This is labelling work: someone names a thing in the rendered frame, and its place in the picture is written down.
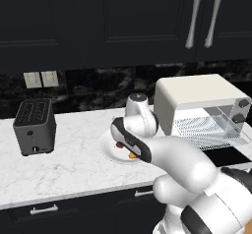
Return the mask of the kebab skewer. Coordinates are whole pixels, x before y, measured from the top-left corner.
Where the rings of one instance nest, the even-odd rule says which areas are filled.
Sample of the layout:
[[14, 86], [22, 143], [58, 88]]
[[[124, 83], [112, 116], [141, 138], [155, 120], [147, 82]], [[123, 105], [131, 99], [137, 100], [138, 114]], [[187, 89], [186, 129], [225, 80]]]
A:
[[[123, 148], [123, 147], [124, 147], [124, 145], [123, 145], [122, 143], [120, 143], [120, 142], [116, 142], [115, 145], [116, 145], [117, 147], [119, 147], [119, 148]], [[137, 157], [134, 153], [132, 153], [132, 152], [129, 153], [128, 157], [129, 157], [130, 159], [136, 159], [136, 158], [138, 158], [138, 157]]]

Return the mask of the white toaster oven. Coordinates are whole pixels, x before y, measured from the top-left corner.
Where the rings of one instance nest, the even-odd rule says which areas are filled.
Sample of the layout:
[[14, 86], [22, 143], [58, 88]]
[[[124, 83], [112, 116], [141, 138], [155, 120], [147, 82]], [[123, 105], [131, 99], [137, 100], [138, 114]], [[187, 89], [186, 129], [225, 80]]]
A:
[[[249, 101], [243, 108], [238, 105], [242, 99]], [[250, 144], [252, 138], [242, 132], [244, 122], [235, 124], [232, 118], [238, 113], [247, 118], [251, 107], [252, 98], [218, 74], [161, 78], [156, 83], [154, 112], [167, 135], [179, 136], [175, 120], [224, 115]]]

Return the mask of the dark upper cupboard door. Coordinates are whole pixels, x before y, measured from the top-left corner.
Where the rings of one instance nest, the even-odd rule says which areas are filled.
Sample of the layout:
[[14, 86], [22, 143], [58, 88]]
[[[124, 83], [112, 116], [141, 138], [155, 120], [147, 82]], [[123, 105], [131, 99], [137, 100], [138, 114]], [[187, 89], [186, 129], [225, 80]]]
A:
[[205, 47], [215, 0], [205, 0], [197, 61], [252, 58], [252, 0], [221, 0], [213, 45]]
[[191, 61], [194, 0], [80, 0], [88, 68]]
[[0, 74], [82, 66], [78, 0], [0, 0]]

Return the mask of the dark grey toaster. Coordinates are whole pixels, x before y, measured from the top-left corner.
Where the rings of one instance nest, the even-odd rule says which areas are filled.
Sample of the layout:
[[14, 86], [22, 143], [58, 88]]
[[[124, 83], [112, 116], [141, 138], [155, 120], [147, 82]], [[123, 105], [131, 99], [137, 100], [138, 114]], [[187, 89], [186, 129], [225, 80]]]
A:
[[22, 101], [13, 129], [23, 156], [53, 152], [56, 121], [51, 99]]

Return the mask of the white round plate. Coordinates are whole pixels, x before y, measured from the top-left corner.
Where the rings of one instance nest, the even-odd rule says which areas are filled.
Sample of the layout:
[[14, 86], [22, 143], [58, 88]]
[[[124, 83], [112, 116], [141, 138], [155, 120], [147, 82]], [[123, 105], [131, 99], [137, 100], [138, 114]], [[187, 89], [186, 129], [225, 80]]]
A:
[[130, 158], [130, 151], [124, 147], [118, 147], [109, 130], [106, 130], [99, 138], [100, 152], [110, 161], [119, 164], [136, 164], [139, 158]]

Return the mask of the dark drawer front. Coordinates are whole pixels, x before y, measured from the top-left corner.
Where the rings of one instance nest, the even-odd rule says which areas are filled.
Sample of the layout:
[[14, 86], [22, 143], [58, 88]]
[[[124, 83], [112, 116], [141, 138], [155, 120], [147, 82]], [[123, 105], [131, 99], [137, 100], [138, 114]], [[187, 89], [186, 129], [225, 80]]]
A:
[[151, 186], [121, 190], [116, 193], [115, 222], [117, 234], [153, 234], [161, 221], [165, 205], [154, 196], [135, 198], [135, 192], [152, 191]]
[[[0, 234], [115, 234], [115, 198], [99, 194], [0, 210]], [[35, 208], [55, 212], [30, 215]]]

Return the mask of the pale wall socket plate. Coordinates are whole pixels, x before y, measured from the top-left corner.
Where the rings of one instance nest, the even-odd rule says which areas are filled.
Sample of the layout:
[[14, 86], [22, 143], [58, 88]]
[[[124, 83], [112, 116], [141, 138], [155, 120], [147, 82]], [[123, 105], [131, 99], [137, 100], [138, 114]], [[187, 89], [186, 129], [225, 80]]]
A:
[[41, 88], [39, 72], [24, 73], [24, 79], [27, 88]]
[[58, 77], [56, 71], [46, 71], [41, 73], [43, 85], [46, 88], [58, 87]]

